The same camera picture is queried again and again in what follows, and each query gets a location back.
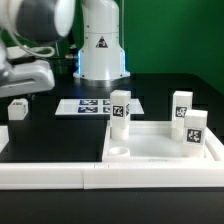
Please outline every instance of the white tray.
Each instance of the white tray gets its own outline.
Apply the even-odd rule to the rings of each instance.
[[[224,187],[224,146],[209,129],[206,158],[193,159],[180,157],[178,145],[170,150],[170,122],[131,121],[130,128],[139,146],[111,141],[108,125],[102,163],[1,163],[0,189]],[[3,147],[7,128],[0,130]],[[107,155],[117,146],[129,147],[130,156]]]
[[[209,129],[207,132],[211,136],[212,133]],[[208,141],[205,145],[205,158],[182,157],[182,143],[173,141],[170,135],[171,122],[169,121],[131,121],[129,138],[127,140],[113,140],[110,138],[110,123],[108,122],[102,159],[104,162],[215,160],[212,156],[215,149],[211,151],[208,149]]]

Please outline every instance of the green wall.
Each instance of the green wall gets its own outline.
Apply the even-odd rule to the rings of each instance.
[[[79,48],[80,9],[77,0],[73,34]],[[124,34],[131,73],[195,74],[224,94],[223,0],[125,0]],[[66,39],[59,48],[61,55],[68,52]]]

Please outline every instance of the white block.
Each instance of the white block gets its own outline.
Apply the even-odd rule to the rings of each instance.
[[[192,108],[192,92],[176,91],[173,95],[171,138],[183,141],[184,117],[187,110]]]
[[[110,94],[111,137],[125,140],[129,136],[131,92],[115,90]]]
[[[207,111],[188,110],[185,114],[184,127],[204,129],[207,125],[207,116]]]
[[[124,90],[115,90],[110,94],[111,104],[127,105],[131,100],[131,92]]]
[[[15,99],[8,106],[9,120],[23,120],[28,113],[28,101],[26,99]]]
[[[184,118],[182,155],[204,157],[207,111],[188,110]]]
[[[173,95],[173,105],[192,106],[192,92],[176,91]]]
[[[126,140],[129,137],[129,126],[127,128],[111,127],[111,138],[114,140]]]

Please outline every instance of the table surface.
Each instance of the table surface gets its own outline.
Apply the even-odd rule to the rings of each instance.
[[[208,110],[208,127],[224,142],[224,96],[196,76],[137,74],[105,89],[77,86],[61,75],[52,91],[27,98],[30,112],[22,122],[8,122],[13,98],[0,99],[0,124],[10,135],[0,162],[100,162],[109,116],[55,111],[61,99],[107,99],[115,89],[139,98],[140,119],[147,121],[171,120],[173,93],[193,91],[193,108]],[[223,188],[0,191],[1,223],[222,223],[223,208]]]

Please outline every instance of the warning label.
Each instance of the warning label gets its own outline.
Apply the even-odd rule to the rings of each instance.
[[[96,45],[97,48],[108,48],[107,43],[104,39],[104,37],[102,36],[98,42],[98,44]]]

